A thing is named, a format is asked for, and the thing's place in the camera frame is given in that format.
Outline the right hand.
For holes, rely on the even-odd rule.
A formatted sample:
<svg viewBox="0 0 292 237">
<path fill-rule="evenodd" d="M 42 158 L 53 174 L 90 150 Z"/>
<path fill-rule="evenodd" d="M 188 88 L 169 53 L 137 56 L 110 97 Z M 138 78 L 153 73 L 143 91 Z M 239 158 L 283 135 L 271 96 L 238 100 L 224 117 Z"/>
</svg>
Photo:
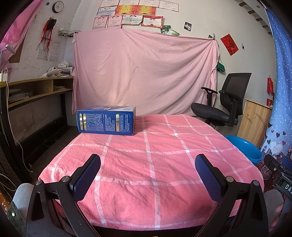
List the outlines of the right hand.
<svg viewBox="0 0 292 237">
<path fill-rule="evenodd" d="M 271 233 L 272 231 L 274 231 L 274 228 L 277 226 L 277 223 L 280 220 L 283 208 L 284 208 L 284 204 L 285 202 L 281 202 L 278 206 L 273 206 L 271 207 L 271 209 L 269 210 L 268 213 L 268 220 L 269 220 L 269 233 Z"/>
</svg>

